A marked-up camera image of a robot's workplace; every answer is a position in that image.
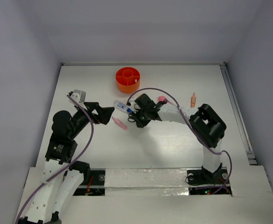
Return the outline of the pink glue stick tube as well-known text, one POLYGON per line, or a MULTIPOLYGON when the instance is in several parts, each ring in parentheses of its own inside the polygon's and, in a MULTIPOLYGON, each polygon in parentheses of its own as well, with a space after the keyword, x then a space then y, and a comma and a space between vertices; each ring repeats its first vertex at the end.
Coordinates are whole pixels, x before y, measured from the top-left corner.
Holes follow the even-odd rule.
POLYGON ((159 101, 159 102, 164 102, 164 103, 167 103, 167 102, 168 102, 168 100, 167 100, 167 98, 166 98, 165 96, 159 96, 159 97, 158 97, 158 101, 159 101))

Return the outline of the black handled scissors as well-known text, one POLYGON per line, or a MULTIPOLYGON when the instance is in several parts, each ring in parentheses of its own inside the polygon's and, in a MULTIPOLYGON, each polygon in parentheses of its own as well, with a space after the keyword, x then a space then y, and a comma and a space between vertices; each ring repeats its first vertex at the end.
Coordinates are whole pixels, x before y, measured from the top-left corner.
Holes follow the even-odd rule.
POLYGON ((129 122, 131 122, 131 123, 137 122, 138 121, 138 115, 136 113, 132 112, 132 113, 128 114, 127 120, 129 122))

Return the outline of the clear blue-capped glue bottle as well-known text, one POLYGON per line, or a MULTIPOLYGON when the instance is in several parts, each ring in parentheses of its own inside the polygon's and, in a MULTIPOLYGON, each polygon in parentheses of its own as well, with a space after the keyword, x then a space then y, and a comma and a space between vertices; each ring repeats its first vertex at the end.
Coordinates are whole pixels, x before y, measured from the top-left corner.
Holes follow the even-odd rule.
POLYGON ((133 113, 133 110, 129 106, 121 103, 118 100, 114 101, 114 107, 127 114, 133 113))

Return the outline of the pink highlighter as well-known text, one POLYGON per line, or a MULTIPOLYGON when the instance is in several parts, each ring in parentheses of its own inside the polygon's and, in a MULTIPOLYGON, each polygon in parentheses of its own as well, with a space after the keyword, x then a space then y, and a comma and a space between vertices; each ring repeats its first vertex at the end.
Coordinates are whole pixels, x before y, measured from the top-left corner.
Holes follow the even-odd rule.
POLYGON ((127 126, 118 118, 112 117, 112 120, 114 121, 114 123, 116 125, 118 125, 120 128, 122 128, 123 130, 127 130, 127 126))

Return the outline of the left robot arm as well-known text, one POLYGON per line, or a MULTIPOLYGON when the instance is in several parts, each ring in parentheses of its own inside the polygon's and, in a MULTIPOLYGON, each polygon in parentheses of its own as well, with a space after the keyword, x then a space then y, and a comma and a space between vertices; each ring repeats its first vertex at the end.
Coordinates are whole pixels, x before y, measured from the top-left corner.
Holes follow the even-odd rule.
POLYGON ((88 125, 107 125, 114 107, 101 107, 98 102, 75 105, 77 112, 59 111, 53 116, 52 135, 45 154, 40 186, 29 196, 19 213, 17 224, 60 224, 71 197, 81 184, 91 182, 89 163, 73 158, 75 138, 88 125))

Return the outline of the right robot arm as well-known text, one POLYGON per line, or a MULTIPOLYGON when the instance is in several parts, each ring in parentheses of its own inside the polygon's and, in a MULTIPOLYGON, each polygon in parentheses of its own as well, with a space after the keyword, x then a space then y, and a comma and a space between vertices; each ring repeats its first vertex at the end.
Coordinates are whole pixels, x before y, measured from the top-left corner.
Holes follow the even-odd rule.
POLYGON ((203 164, 200 169, 188 170, 185 181, 193 186, 216 182, 222 170, 221 143, 226 124, 210 105, 184 109, 167 100, 156 103, 147 94, 142 94, 133 106, 135 111, 129 114, 129 119, 136 122, 138 128, 144 128, 153 120, 187 125, 203 146, 203 164))

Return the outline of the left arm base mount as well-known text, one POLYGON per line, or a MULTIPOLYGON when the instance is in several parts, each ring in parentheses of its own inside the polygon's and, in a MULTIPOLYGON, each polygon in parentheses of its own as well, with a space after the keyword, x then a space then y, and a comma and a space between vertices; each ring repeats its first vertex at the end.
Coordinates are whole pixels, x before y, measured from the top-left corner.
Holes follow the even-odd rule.
POLYGON ((89 180, 75 190, 73 196, 104 196, 105 169, 91 169, 89 180))

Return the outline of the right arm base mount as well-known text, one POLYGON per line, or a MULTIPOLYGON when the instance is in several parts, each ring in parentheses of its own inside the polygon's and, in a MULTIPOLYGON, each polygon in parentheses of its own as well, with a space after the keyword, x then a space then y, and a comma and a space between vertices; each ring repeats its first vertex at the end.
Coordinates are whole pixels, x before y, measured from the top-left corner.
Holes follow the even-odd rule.
POLYGON ((189 185, 189 194, 192 195, 232 195, 230 181, 227 181, 228 172, 222 168, 215 177, 207 176, 202 169, 187 170, 185 182, 189 185))

